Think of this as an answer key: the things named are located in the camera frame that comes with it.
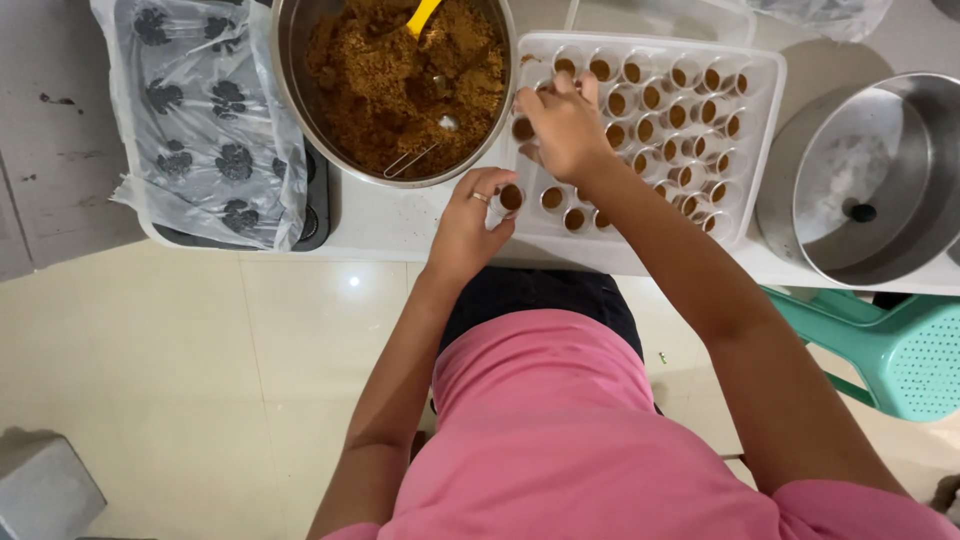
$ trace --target stainless steel bowl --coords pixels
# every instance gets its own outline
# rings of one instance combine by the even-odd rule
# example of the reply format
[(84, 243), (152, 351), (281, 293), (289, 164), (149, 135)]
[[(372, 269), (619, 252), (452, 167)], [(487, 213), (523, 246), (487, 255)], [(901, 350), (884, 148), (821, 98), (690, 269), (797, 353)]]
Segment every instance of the stainless steel bowl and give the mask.
[(496, 121), (480, 146), (453, 168), (424, 178), (391, 180), (386, 178), (382, 171), (371, 171), (361, 167), (337, 148), (324, 133), (322, 117), (318, 112), (314, 112), (311, 105), (314, 96), (317, 95), (317, 89), (313, 79), (306, 71), (304, 61), (310, 33), (321, 13), (339, 13), (345, 4), (344, 0), (275, 0), (271, 53), (276, 83), (280, 93), (286, 99), (294, 116), (296, 116), (300, 129), (310, 139), (310, 142), (337, 166), (367, 182), (389, 187), (408, 189), (427, 187), (446, 182), (470, 169), (484, 153), (490, 150), (497, 135), (507, 122), (516, 92), (516, 64), (518, 62), (516, 29), (506, 0), (473, 0), (473, 2), (477, 9), (491, 22), (493, 30), (505, 44), (503, 63), (507, 71), (507, 81), (503, 99), (501, 99), (497, 109)]
[(756, 220), (781, 258), (864, 287), (941, 255), (957, 209), (960, 81), (907, 73), (798, 112), (770, 149)]

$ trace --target tiled floor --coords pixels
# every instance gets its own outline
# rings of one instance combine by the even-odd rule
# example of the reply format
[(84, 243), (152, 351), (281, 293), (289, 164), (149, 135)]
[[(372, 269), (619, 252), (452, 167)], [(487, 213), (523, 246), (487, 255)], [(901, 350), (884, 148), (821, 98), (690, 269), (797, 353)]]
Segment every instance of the tiled floor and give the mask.
[[(70, 439), (109, 500), (92, 535), (302, 540), (420, 269), (142, 242), (0, 283), (0, 427)], [(652, 281), (617, 280), (666, 415), (739, 452), (703, 344)], [(915, 497), (960, 472), (960, 416), (850, 407)]]

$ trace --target green plastic chair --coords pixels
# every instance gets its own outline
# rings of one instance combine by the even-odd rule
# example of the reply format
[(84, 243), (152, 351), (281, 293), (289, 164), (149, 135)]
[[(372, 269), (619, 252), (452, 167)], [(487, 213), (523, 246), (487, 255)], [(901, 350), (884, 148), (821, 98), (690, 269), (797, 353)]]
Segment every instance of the green plastic chair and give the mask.
[(844, 358), (867, 386), (827, 373), (840, 392), (913, 422), (960, 407), (960, 299), (916, 295), (888, 311), (850, 291), (823, 289), (802, 302), (763, 290), (801, 339)]

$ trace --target clear plastic bag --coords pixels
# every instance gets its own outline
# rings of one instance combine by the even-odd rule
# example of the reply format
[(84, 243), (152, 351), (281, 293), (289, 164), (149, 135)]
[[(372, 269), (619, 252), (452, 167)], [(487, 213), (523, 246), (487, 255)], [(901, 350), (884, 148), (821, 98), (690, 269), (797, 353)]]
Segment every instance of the clear plastic bag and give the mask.
[(270, 10), (253, 0), (91, 0), (130, 174), (112, 199), (172, 229), (290, 251), (303, 135), (278, 102)]
[(861, 41), (869, 36), (891, 4), (893, 0), (747, 0), (758, 12), (836, 41)]

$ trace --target white countertop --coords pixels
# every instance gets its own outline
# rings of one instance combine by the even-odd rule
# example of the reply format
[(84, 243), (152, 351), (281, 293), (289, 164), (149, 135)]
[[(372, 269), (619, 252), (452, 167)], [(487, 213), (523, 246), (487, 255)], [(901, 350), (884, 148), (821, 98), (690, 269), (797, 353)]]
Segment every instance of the white countertop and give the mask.
[[(563, 0), (554, 1), (558, 6), (567, 5)], [(515, 0), (511, 6), (521, 35), (534, 29), (563, 27), (565, 8), (546, 10), (538, 2), (534, 9), (532, 0)], [(544, 12), (553, 15), (544, 16)], [(960, 24), (946, 18), (927, 0), (895, 0), (880, 27), (862, 44), (840, 45), (760, 15), (754, 47), (777, 51), (787, 58), (778, 128), (803, 105), (835, 88), (866, 85), (905, 71), (929, 70), (960, 77), (956, 59)], [(503, 157), (492, 151), (476, 166), (503, 163)], [(333, 231), (323, 247), (304, 257), (426, 260), (437, 219), (455, 182), (402, 190), (368, 184), (339, 169), (331, 173)], [(837, 286), (813, 270), (777, 258), (767, 249), (756, 223), (747, 237), (728, 251), (759, 283)], [(630, 246), (616, 242), (517, 235), (498, 254), (496, 262), (648, 275)], [(940, 256), (917, 272), (874, 289), (960, 296), (960, 266), (946, 255)]]

